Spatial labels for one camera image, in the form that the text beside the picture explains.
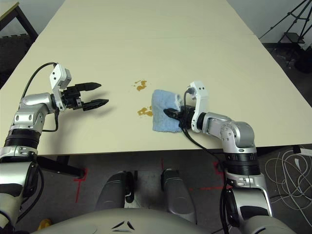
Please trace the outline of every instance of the liquid spill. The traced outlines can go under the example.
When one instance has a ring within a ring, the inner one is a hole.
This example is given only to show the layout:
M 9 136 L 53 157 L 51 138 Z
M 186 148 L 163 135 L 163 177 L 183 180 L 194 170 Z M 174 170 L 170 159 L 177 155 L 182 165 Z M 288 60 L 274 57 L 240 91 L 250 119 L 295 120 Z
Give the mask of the liquid spill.
M 138 91 L 140 91 L 140 90 L 142 90 L 142 89 L 145 89 L 146 88 L 146 80 L 138 80 L 138 81 L 136 81 L 135 82 L 135 84 L 138 84 L 140 82 L 140 84 L 141 85 L 138 85 L 137 87 L 136 87 L 136 90 L 138 90 Z
M 149 107 L 149 110 L 146 107 L 143 107 L 141 110 L 139 110 L 138 112 L 139 116 L 142 115 L 147 115 L 147 116 L 153 116 L 153 112 L 152 112 L 152 106 Z

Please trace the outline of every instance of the white table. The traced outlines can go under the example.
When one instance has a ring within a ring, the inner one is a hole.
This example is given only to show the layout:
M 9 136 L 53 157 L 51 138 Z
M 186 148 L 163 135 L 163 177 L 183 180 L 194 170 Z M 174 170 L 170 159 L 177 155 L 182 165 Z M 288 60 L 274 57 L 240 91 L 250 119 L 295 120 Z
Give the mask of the white table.
M 256 146 L 312 141 L 312 108 L 225 0 L 66 0 L 0 91 L 3 142 L 29 77 L 50 61 L 70 70 L 70 85 L 102 84 L 82 92 L 83 101 L 110 101 L 61 113 L 59 130 L 42 134 L 40 155 L 197 149 L 182 133 L 153 132 L 152 117 L 137 113 L 155 89 L 183 94 L 194 80 L 209 89 L 207 111 L 249 123 Z M 51 71 L 44 68 L 28 94 L 51 92 Z M 45 129 L 54 125 L 48 116 Z

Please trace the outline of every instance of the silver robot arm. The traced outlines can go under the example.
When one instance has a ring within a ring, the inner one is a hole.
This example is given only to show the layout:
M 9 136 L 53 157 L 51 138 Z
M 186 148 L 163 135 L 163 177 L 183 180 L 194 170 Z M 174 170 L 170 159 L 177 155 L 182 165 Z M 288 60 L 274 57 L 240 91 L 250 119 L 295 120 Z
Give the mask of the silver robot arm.
M 67 87 L 70 81 L 69 70 L 54 63 L 50 75 L 53 94 L 24 97 L 26 90 L 24 91 L 4 147 L 0 148 L 0 230 L 5 226 L 8 229 L 15 226 L 22 201 L 36 191 L 38 175 L 42 175 L 36 162 L 37 146 L 42 132 L 55 132 L 58 129 L 59 112 L 66 108 L 82 108 L 86 111 L 108 102 L 106 99 L 97 99 L 83 103 L 79 97 L 80 91 L 93 90 L 101 85 L 84 83 Z M 43 130 L 46 115 L 53 113 L 56 129 Z
M 285 224 L 273 218 L 266 181 L 257 160 L 252 127 L 227 116 L 206 113 L 208 93 L 201 81 L 192 82 L 187 92 L 196 99 L 195 107 L 186 105 L 182 111 L 166 109 L 164 112 L 178 119 L 184 129 L 221 140 L 226 159 L 226 182 L 231 186 L 226 189 L 224 197 L 228 222 L 244 234 L 263 230 L 272 234 L 293 234 Z

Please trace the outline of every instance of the black table leg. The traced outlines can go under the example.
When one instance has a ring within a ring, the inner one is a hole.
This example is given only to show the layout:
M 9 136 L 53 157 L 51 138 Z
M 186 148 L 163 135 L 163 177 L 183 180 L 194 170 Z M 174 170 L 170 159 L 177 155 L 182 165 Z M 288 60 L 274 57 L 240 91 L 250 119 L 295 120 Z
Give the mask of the black table leg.
M 18 13 L 16 11 L 11 11 L 9 14 L 7 14 L 1 21 L 0 21 L 0 30 L 2 30 L 9 22 L 14 19 Z
M 24 13 L 22 12 L 22 10 L 20 9 L 19 6 L 17 6 L 14 9 L 14 11 L 17 13 L 16 18 L 18 19 L 18 21 L 21 23 L 23 28 L 26 30 L 26 32 L 28 33 L 28 35 L 30 36 L 32 41 L 35 42 L 36 38 L 38 37 L 38 34 L 35 31 L 35 29 L 33 28 L 33 26 L 30 24 L 30 22 L 28 21 L 28 19 L 26 18 L 26 16 L 24 15 Z
M 45 171 L 82 178 L 84 176 L 84 170 L 67 165 L 68 160 L 69 156 L 58 156 L 56 161 L 46 157 L 37 157 L 37 163 Z
M 269 153 L 272 153 L 275 150 L 284 148 L 285 146 L 266 146 L 266 147 L 257 147 L 257 155 L 263 156 Z

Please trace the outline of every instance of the cable bundle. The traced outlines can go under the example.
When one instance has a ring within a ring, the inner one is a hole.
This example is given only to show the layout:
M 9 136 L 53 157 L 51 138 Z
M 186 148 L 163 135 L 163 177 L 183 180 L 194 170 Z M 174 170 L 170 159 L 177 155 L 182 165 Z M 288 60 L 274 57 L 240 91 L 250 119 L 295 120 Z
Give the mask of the cable bundle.
M 302 168 L 302 165 L 299 165 L 299 160 L 305 163 L 304 168 Z M 269 162 L 271 161 L 275 161 L 274 179 L 269 175 L 267 168 Z M 278 163 L 280 163 L 281 165 L 281 172 L 278 172 Z M 312 158 L 310 156 L 294 154 L 292 150 L 286 151 L 282 155 L 282 157 L 280 157 L 279 153 L 277 157 L 270 158 L 265 164 L 265 173 L 269 180 L 276 184 L 276 188 L 278 191 L 277 196 L 280 197 L 279 199 L 272 201 L 271 203 L 282 201 L 292 210 L 300 211 L 306 222 L 312 227 L 311 221 L 307 219 L 306 215 L 303 212 L 304 209 L 308 208 L 312 204 L 312 197 L 307 195 L 307 192 L 310 191 L 311 193 L 312 190 L 312 184 L 307 178 L 311 171 L 311 167 Z M 299 176 L 292 175 L 289 172 L 290 168 L 295 169 L 299 173 Z M 283 176 L 281 181 L 277 181 L 277 175 Z M 301 197 L 304 197 L 307 202 L 305 205 L 302 206 L 298 204 L 298 199 Z

